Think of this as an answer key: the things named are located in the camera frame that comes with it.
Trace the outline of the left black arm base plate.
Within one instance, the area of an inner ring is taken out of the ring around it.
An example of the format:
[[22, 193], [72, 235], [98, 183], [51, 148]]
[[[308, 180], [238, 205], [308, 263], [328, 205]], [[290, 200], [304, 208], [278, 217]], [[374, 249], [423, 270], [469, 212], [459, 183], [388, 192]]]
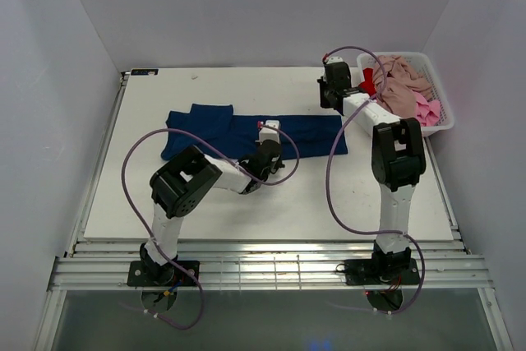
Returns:
[[174, 285], [190, 287], [195, 282], [173, 265], [166, 264], [159, 270], [152, 270], [143, 261], [133, 261], [130, 264], [127, 285], [130, 287], [166, 287]]

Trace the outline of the dark blue t shirt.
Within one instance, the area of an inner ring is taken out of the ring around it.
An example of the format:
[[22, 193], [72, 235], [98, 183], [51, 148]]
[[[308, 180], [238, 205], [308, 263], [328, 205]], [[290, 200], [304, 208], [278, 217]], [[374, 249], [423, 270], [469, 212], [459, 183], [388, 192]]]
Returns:
[[296, 143], [300, 157], [327, 156], [342, 126], [338, 115], [237, 115], [232, 105], [193, 104], [188, 113], [171, 111], [168, 128], [200, 137], [230, 159], [256, 151], [259, 122], [276, 120]]

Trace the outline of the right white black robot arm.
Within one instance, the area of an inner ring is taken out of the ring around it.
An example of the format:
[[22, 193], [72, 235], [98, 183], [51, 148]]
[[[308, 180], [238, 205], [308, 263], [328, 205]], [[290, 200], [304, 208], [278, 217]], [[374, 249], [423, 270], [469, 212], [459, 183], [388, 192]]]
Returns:
[[368, 259], [346, 260], [343, 273], [350, 285], [417, 284], [416, 261], [407, 238], [414, 190], [426, 170], [422, 133], [416, 118], [400, 118], [383, 109], [369, 94], [352, 86], [348, 64], [340, 57], [323, 62], [318, 80], [323, 109], [334, 109], [355, 121], [371, 137], [371, 170], [381, 191], [379, 230]]

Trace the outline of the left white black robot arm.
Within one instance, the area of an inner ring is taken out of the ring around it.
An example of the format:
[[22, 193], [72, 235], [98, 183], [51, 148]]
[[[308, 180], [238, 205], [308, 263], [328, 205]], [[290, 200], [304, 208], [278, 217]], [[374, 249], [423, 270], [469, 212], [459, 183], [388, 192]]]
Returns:
[[235, 165], [204, 154], [190, 145], [175, 155], [150, 179], [154, 203], [153, 238], [140, 249], [146, 275], [167, 284], [174, 275], [182, 222], [213, 188], [246, 195], [254, 192], [281, 164], [281, 144], [265, 140], [255, 153]]

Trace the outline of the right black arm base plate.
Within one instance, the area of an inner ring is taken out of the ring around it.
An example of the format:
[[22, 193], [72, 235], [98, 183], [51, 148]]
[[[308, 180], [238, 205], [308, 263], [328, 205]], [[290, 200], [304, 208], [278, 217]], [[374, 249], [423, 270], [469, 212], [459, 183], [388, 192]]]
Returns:
[[347, 285], [417, 285], [420, 274], [417, 262], [411, 258], [407, 265], [392, 269], [377, 269], [372, 259], [350, 259], [344, 261]]

